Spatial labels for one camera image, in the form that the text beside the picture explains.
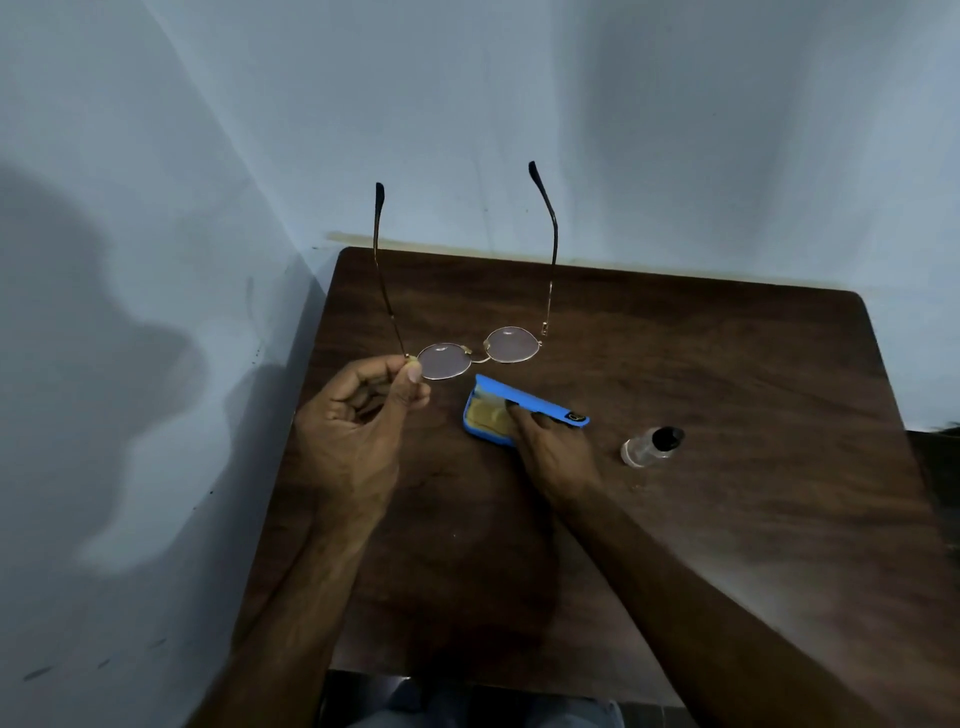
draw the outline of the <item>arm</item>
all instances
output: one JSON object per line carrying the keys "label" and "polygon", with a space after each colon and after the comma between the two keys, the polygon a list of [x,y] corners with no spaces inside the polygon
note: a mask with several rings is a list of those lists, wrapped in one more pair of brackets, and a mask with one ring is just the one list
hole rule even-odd
{"label": "arm", "polygon": [[[364,548],[390,502],[406,413],[430,396],[403,356],[354,362],[294,420],[318,512],[300,555],[188,723],[308,726]],[[364,424],[365,413],[383,408]]]}
{"label": "arm", "polygon": [[890,725],[607,497],[583,430],[516,406],[510,412],[527,472],[607,578],[701,725]]}

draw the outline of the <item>eyeglasses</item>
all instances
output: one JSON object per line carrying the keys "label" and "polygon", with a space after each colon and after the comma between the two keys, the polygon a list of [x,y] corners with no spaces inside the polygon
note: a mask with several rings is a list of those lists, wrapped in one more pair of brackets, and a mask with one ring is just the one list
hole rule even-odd
{"label": "eyeglasses", "polygon": [[[530,179],[534,181],[546,208],[550,211],[550,220],[553,222],[553,257],[550,260],[550,287],[546,296],[546,316],[543,325],[540,328],[540,336],[546,338],[547,330],[550,328],[550,301],[553,299],[553,272],[557,266],[557,215],[550,205],[550,198],[546,196],[546,190],[543,189],[543,182],[540,180],[540,173],[537,171],[537,165],[530,162],[527,169],[530,172]],[[383,294],[383,303],[387,305],[387,313],[390,315],[390,322],[394,325],[396,340],[400,344],[400,350],[404,356],[410,356],[407,349],[403,346],[403,339],[400,337],[400,329],[396,325],[396,316],[394,308],[390,305],[390,297],[387,296],[387,284],[383,279],[383,271],[380,270],[380,261],[377,258],[379,253],[380,237],[380,213],[383,211],[383,201],[385,192],[383,185],[376,184],[376,208],[373,213],[373,264],[376,266],[376,273],[380,278],[380,292]],[[543,342],[534,336],[526,328],[522,327],[503,327],[498,328],[490,334],[483,343],[486,358],[473,359],[473,352],[463,344],[451,344],[442,342],[440,344],[431,344],[423,351],[417,354],[417,359],[423,367],[424,379],[450,379],[459,376],[467,369],[470,364],[483,364],[487,361],[496,361],[501,364],[517,364],[521,361],[533,357],[535,353],[543,346]]]}

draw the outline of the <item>dark wood tabletop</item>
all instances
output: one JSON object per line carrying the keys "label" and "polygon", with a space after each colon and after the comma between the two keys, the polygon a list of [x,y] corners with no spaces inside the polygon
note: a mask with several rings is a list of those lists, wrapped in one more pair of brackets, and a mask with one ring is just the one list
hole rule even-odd
{"label": "dark wood tabletop", "polygon": [[[412,352],[539,333],[549,266],[384,251]],[[679,704],[603,577],[461,417],[474,374],[591,417],[611,495],[727,595],[904,725],[960,725],[960,599],[863,302],[854,293],[558,266],[550,334],[521,364],[433,384],[408,419],[333,666]],[[344,250],[301,401],[397,352],[372,252]],[[621,443],[686,440],[634,471]],[[288,445],[241,621],[289,565],[312,494]]]}

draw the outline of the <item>hand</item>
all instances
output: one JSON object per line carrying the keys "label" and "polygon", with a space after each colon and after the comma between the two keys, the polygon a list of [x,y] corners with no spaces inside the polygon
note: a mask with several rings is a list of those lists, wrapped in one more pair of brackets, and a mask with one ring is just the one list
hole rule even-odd
{"label": "hand", "polygon": [[407,412],[430,401],[422,372],[400,354],[350,362],[300,409],[300,452],[328,495],[386,508]]}
{"label": "hand", "polygon": [[599,486],[600,473],[582,428],[531,413],[518,404],[508,404],[507,411],[516,422],[516,449],[527,474],[548,500]]}

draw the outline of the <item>black bottle cap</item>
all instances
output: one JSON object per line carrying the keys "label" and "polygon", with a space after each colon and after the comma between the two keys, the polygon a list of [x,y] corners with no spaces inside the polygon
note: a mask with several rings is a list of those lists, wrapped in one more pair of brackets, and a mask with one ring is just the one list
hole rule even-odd
{"label": "black bottle cap", "polygon": [[651,436],[654,447],[660,452],[677,449],[684,441],[685,433],[679,427],[661,427]]}

